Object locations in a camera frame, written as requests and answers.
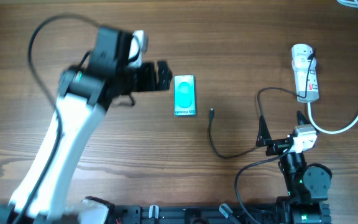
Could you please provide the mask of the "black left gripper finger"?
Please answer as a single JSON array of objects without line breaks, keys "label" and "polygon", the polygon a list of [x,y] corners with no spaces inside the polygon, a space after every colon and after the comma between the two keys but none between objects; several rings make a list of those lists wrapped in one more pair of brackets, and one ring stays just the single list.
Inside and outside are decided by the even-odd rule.
[{"label": "black left gripper finger", "polygon": [[153,62],[143,63],[140,67],[140,91],[157,91],[157,77]]},{"label": "black left gripper finger", "polygon": [[166,60],[159,60],[158,65],[158,89],[169,90],[173,74]]}]

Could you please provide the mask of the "teal Galaxy smartphone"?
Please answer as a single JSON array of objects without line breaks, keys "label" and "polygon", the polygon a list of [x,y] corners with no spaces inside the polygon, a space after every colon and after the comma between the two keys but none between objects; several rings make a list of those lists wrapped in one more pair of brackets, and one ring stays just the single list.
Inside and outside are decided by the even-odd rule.
[{"label": "teal Galaxy smartphone", "polygon": [[174,76],[174,115],[196,115],[196,91],[194,75]]}]

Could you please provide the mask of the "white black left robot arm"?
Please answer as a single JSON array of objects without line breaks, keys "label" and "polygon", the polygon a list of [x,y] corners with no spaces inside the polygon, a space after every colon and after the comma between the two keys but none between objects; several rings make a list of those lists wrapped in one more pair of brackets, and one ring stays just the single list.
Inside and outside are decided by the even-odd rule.
[{"label": "white black left robot arm", "polygon": [[113,99],[134,92],[170,88],[165,61],[143,63],[144,31],[100,27],[94,49],[60,77],[54,114],[30,170],[8,202],[0,202],[0,223],[107,223],[114,204],[86,197],[67,205],[74,171]]}]

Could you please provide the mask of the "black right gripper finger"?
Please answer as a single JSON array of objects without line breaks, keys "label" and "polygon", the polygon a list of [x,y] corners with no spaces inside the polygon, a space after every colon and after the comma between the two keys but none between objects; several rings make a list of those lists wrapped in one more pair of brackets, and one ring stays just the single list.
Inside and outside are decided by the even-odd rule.
[{"label": "black right gripper finger", "polygon": [[299,125],[311,124],[310,121],[304,116],[304,114],[300,110],[296,112],[296,117]]},{"label": "black right gripper finger", "polygon": [[267,127],[264,115],[259,116],[259,131],[255,145],[257,147],[272,145],[272,137]]}]

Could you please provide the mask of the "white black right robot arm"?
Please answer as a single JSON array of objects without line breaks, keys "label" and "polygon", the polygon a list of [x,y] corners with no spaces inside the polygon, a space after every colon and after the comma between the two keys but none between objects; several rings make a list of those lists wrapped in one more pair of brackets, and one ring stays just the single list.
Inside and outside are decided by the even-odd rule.
[{"label": "white black right robot arm", "polygon": [[318,132],[299,111],[298,125],[283,139],[272,139],[264,116],[259,117],[256,146],[266,147],[267,156],[278,156],[278,166],[288,191],[275,202],[276,223],[331,223],[328,190],[332,172],[318,163],[307,164],[304,152],[312,149]]}]

